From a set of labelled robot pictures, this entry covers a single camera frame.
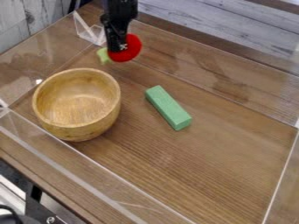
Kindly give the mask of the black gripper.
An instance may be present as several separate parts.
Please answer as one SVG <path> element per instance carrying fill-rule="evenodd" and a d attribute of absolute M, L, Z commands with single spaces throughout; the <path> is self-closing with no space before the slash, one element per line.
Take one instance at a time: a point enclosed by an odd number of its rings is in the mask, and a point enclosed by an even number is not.
<path fill-rule="evenodd" d="M 107 49 L 119 53 L 127 49 L 127 28 L 138 16 L 138 0 L 103 0 L 104 13 L 100 22 L 104 26 Z"/>

